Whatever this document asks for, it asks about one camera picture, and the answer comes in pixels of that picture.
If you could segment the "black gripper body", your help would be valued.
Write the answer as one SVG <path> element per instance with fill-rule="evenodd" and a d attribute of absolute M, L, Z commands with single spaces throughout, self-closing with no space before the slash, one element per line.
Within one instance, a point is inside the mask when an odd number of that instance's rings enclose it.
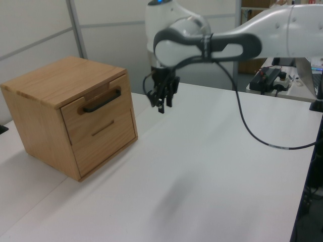
<path fill-rule="evenodd" d="M 156 68 L 151 67 L 152 79 L 154 81 L 154 92 L 157 93 L 161 90 L 160 85 L 166 80 L 167 85 L 172 85 L 173 92 L 176 93 L 176 71 L 169 68 Z"/>

